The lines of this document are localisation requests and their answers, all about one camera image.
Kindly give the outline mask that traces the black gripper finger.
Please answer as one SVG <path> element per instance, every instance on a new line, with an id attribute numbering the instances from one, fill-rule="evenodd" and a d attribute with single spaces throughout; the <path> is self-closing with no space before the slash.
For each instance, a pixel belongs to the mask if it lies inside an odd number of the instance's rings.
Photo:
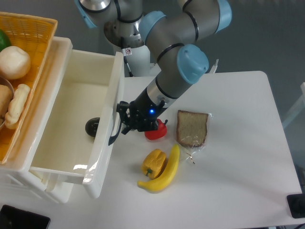
<path id="1" fill-rule="evenodd" d="M 139 132 L 155 131 L 158 129 L 158 125 L 157 119 L 144 119 L 137 124 L 137 130 Z"/>
<path id="2" fill-rule="evenodd" d="M 120 101 L 117 104 L 117 112 L 119 113 L 121 124 L 125 125 L 125 127 L 121 131 L 123 135 L 126 135 L 132 129 L 132 119 L 130 118 L 130 115 L 128 113 L 128 110 L 131 106 L 132 102 L 128 103 L 125 101 Z"/>

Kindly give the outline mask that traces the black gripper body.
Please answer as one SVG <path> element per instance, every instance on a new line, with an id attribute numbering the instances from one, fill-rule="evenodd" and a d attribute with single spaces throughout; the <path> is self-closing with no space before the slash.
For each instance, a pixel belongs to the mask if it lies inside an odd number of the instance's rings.
<path id="1" fill-rule="evenodd" d="M 141 94 L 132 101 L 132 106 L 130 107 L 132 130 L 137 130 L 137 124 L 144 119 L 157 119 L 163 111 L 164 100 L 155 104 L 148 96 L 147 90 L 144 89 Z"/>

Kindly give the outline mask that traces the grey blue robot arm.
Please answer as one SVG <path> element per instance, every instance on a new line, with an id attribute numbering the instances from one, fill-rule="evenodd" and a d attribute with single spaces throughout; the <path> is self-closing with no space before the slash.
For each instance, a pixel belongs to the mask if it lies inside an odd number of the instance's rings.
<path id="1" fill-rule="evenodd" d="M 147 47 L 161 71 L 132 102 L 120 102 L 119 132 L 156 130 L 157 118 L 209 68 L 195 42 L 229 26 L 232 10 L 226 0 L 182 0 L 182 12 L 169 19 L 161 11 L 143 13 L 141 0 L 78 0 L 87 26 L 130 25 L 136 34 L 115 31 L 120 48 Z"/>

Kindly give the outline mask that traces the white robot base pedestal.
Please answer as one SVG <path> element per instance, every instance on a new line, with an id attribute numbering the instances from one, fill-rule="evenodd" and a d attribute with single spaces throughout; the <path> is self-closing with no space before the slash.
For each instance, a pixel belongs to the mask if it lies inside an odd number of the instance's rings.
<path id="1" fill-rule="evenodd" d="M 123 53 L 126 77 L 156 76 L 161 71 L 151 62 L 151 53 L 139 33 L 140 22 L 140 19 L 130 23 L 114 20 L 104 25 L 104 35 L 113 52 Z"/>

